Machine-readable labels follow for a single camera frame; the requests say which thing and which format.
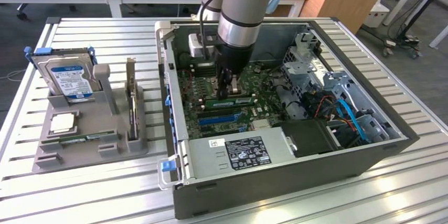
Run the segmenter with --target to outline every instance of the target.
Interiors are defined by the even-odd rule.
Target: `open computer chassis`
[[[216,29],[218,23],[207,22],[207,34],[216,34]],[[186,87],[184,79],[188,79],[186,73],[192,74],[196,65],[190,64],[188,61],[184,62],[186,58],[180,55],[188,55],[188,35],[198,31],[199,23],[190,21],[164,21],[156,25],[158,40],[160,40],[158,45],[162,47],[159,52],[164,52],[164,57],[159,57],[159,71],[160,83],[166,87],[162,89],[162,97],[166,99],[167,105],[163,108],[170,156],[166,161],[176,163],[176,168],[171,169],[170,172],[170,179],[164,179],[163,173],[159,171],[159,180],[162,188],[170,188],[174,191],[178,219],[191,218],[359,176],[382,159],[402,152],[419,139],[416,133],[314,20],[266,21],[251,59],[251,63],[255,64],[270,62],[272,58],[278,58],[282,62],[279,70],[284,74],[284,85],[288,89],[286,90],[282,87],[284,85],[275,85],[278,86],[278,92],[271,95],[271,100],[280,99],[280,102],[283,101],[279,110],[287,111],[287,115],[276,117],[278,120],[272,120],[272,115],[267,116],[268,113],[264,113],[268,119],[268,125],[266,125],[267,121],[255,120],[258,119],[255,115],[258,107],[262,107],[262,111],[264,111],[263,107],[268,104],[254,104],[254,107],[247,108],[244,113],[234,114],[234,116],[238,116],[235,121],[231,119],[232,122],[248,120],[248,126],[232,126],[231,122],[228,126],[231,130],[220,134],[220,128],[216,124],[210,124],[211,127],[207,132],[202,133],[204,124],[222,122],[220,120],[228,122],[228,119],[232,118],[216,116],[207,118],[206,121],[198,119],[199,128],[192,129],[191,111],[199,110],[200,107],[207,110],[207,107],[204,108],[207,104],[202,99],[198,103],[186,102],[187,94],[194,95],[194,92],[196,93],[196,90],[186,92],[186,89],[191,88]],[[326,59],[320,56],[322,46],[328,49],[343,66],[343,70],[334,71],[328,66]],[[300,59],[300,56],[294,57],[292,49],[295,53],[304,53],[302,56],[312,56],[314,60],[311,62],[295,62]],[[312,74],[307,74],[307,71],[303,72],[303,69],[300,69],[300,67],[307,68],[308,63],[312,64],[310,66],[311,71],[308,71]],[[258,68],[258,66],[250,64],[247,69],[254,71],[254,68]],[[319,69],[324,69],[324,73],[320,75]],[[368,135],[368,141],[366,141],[366,136],[360,139],[360,131],[356,130],[359,133],[356,141],[343,143],[340,131],[351,131],[350,123],[344,123],[343,119],[339,124],[326,118],[318,120],[316,117],[320,116],[314,116],[316,102],[312,112],[303,109],[303,97],[306,96],[306,90],[303,89],[316,86],[319,81],[323,94],[330,94],[335,99],[347,101],[350,107],[356,111],[356,120],[352,120],[352,124],[355,121],[359,124],[366,123],[363,124],[363,132]],[[328,88],[327,84],[332,81],[334,85]],[[204,91],[208,87],[199,86],[198,89]],[[316,93],[316,90],[307,92],[308,95],[314,93]],[[259,94],[252,96],[255,99],[260,98],[255,101],[258,104],[263,102],[263,97]],[[363,115],[364,118],[370,116],[368,122],[362,121],[360,116]],[[260,125],[254,122],[263,122],[263,127],[259,128]],[[368,131],[368,124],[372,125],[375,131]],[[258,156],[258,160],[254,160],[258,161],[256,165],[244,163],[244,166],[239,167],[238,164],[242,165],[242,161],[247,161],[246,154],[255,150],[254,147],[262,145],[263,148],[266,146],[268,157]],[[246,153],[242,154],[235,150],[244,150]],[[231,156],[234,154],[242,154],[243,156],[240,156],[240,159],[234,159]]]

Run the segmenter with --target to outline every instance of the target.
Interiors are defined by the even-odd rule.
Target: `motherboard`
[[[239,79],[239,93],[227,99],[216,97],[214,68],[180,70],[179,85],[184,106],[186,123],[191,139],[271,127],[288,119],[272,79],[282,73],[264,64],[250,63]]]

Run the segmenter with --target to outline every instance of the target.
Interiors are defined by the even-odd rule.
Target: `warning label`
[[[271,163],[262,136],[226,142],[234,170]]]

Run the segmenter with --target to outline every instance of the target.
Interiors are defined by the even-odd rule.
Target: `hard drive label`
[[[52,68],[51,72],[67,97],[82,99],[92,95],[90,81],[83,78],[84,69],[82,66]]]
[[[234,170],[272,163],[262,136],[227,141],[226,149]]]

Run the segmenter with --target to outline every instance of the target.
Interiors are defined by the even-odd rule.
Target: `slotted metal tabletop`
[[[167,155],[154,31],[154,24],[162,19],[176,20],[63,18],[59,24],[46,25],[38,47],[94,46],[99,63],[110,64],[114,87],[124,85],[127,57],[136,58],[136,78],[144,88],[150,153],[134,160],[34,175],[31,170],[48,105],[48,88],[30,65],[0,131],[0,221],[448,222],[447,126],[346,27],[328,18],[318,18],[316,22],[422,139],[356,178],[188,220],[176,220],[172,192],[159,189],[156,174],[158,159]],[[331,67],[340,68],[326,48],[323,55]]]

